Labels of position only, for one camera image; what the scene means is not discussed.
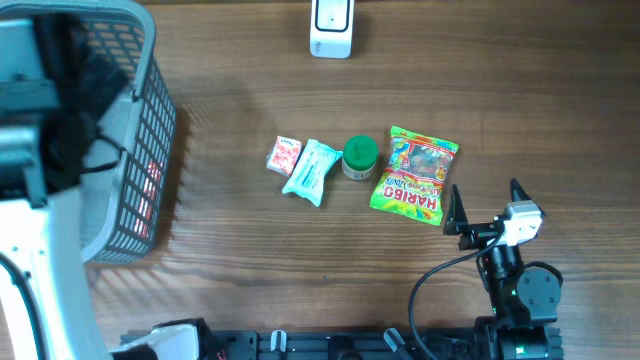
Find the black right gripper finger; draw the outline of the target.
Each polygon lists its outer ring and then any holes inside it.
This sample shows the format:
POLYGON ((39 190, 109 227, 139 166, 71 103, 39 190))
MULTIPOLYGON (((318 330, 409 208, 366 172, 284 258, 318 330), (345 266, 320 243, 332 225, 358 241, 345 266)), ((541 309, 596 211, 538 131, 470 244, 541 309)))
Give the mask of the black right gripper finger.
POLYGON ((524 215, 545 216, 545 212, 531 199, 515 178, 510 180, 510 194, 509 214, 511 217, 524 215))
POLYGON ((452 185, 449 210, 446 215, 443 228, 444 235, 461 235, 468 232, 469 223, 461 200, 460 192, 456 184, 452 185))

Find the green lid jar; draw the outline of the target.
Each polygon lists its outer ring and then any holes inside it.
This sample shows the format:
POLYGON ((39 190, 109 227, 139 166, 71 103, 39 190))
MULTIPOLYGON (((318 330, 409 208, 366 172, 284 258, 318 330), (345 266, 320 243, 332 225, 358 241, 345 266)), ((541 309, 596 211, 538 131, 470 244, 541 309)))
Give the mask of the green lid jar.
POLYGON ((351 137, 343 149, 342 170, 344 174, 356 181, 369 178, 378 160, 376 141, 364 134, 351 137))

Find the mint green wipes pack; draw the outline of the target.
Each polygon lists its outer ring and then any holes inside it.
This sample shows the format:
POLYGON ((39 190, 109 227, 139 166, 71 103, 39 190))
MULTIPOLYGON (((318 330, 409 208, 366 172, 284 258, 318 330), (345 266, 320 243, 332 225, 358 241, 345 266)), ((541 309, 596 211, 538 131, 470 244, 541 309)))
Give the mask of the mint green wipes pack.
POLYGON ((342 151, 334 150, 318 140, 309 139, 292 175, 282 188, 282 194, 294 193, 319 207, 325 177, 342 155, 342 151))

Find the red white tissue pack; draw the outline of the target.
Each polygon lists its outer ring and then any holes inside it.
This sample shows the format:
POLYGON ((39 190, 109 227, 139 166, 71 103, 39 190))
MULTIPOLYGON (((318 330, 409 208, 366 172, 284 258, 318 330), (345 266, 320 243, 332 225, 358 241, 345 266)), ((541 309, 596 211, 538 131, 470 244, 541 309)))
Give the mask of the red white tissue pack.
POLYGON ((278 136, 266 159, 266 168, 289 177, 296 166, 303 145, 299 140, 278 136))

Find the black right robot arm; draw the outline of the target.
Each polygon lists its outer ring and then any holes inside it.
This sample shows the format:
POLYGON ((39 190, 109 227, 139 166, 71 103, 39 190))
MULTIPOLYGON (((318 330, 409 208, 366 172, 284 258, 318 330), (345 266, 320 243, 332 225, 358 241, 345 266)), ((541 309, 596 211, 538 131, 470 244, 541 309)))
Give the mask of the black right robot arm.
POLYGON ((520 246, 535 239, 545 213, 524 189, 510 181, 511 201, 490 222, 471 224, 457 186, 443 233, 458 235, 458 247, 478 250, 476 267, 493 315, 474 324, 479 359, 558 360, 564 357, 557 307, 564 283, 561 272, 540 261, 522 260, 520 246))

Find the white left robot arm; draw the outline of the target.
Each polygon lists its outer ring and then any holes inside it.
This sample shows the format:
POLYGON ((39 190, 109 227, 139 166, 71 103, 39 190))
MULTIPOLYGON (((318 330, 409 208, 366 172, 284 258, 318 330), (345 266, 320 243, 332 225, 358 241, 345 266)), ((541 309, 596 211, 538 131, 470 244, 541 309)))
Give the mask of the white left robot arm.
POLYGON ((84 159, 127 85, 81 20, 49 12, 1 24, 1 299, 14 350, 34 359, 111 359, 81 254, 84 159))

